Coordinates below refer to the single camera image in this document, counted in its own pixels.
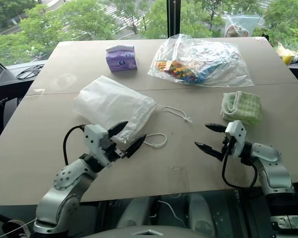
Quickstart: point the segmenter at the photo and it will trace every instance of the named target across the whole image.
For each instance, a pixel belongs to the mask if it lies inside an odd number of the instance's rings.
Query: purple box
[[[137,69],[133,46],[113,46],[106,49],[106,61],[110,71]]]

